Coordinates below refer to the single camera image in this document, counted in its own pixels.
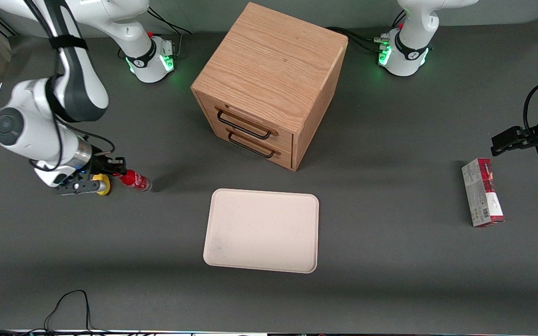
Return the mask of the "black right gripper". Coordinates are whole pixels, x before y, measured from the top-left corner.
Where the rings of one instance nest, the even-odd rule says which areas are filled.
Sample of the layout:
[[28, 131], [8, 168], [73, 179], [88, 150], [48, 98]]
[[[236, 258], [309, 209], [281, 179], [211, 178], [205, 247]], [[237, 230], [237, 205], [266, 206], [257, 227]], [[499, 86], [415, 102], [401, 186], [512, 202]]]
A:
[[90, 180], [92, 176], [105, 174], [121, 178], [126, 175], [126, 160], [124, 157], [111, 159], [99, 148], [92, 149], [88, 163], [80, 170], [81, 178]]

